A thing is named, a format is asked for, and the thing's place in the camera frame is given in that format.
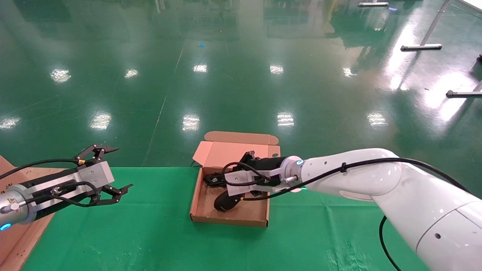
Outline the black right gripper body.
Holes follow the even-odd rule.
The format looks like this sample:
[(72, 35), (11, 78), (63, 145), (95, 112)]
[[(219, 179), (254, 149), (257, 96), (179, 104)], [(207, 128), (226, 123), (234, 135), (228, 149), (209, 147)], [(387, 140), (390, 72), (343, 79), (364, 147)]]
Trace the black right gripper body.
[(267, 174), (261, 173), (261, 171), (272, 171), (282, 168), (282, 164), (287, 158), (288, 157), (259, 158), (248, 155), (246, 156), (246, 164), (254, 170), (248, 169), (248, 171), (256, 171), (261, 175), (267, 176)]

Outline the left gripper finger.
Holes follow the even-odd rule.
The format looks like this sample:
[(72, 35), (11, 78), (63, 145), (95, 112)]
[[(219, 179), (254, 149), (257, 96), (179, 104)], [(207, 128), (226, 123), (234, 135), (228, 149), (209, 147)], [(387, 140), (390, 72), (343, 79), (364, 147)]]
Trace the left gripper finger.
[[(122, 196), (126, 195), (128, 193), (128, 189), (131, 188), (133, 185), (134, 184), (129, 184), (120, 189), (117, 189), (110, 185), (104, 185), (103, 187), (96, 189), (98, 195), (93, 195), (91, 197), (90, 204), (92, 204), (93, 206), (106, 206), (117, 204), (121, 200)], [(111, 198), (101, 199), (101, 193), (110, 195)]]
[(118, 150), (119, 148), (112, 148), (110, 146), (101, 146), (94, 144), (88, 146), (77, 156), (75, 156), (74, 159), (76, 160), (77, 166), (92, 166), (100, 163), (105, 154), (112, 153)]

